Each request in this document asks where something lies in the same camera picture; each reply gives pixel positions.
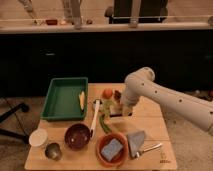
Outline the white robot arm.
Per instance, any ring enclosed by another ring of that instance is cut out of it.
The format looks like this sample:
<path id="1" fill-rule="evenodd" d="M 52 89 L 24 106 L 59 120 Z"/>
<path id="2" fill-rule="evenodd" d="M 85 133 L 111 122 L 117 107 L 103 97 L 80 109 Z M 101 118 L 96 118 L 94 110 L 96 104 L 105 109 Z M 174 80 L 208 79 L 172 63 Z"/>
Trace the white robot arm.
<path id="1" fill-rule="evenodd" d="M 129 114 L 140 97 L 144 96 L 170 108 L 213 136 L 212 102 L 160 86 L 154 82 L 154 79 L 155 73 L 149 67 L 143 67 L 126 76 L 125 88 L 121 94 L 124 115 Z"/>

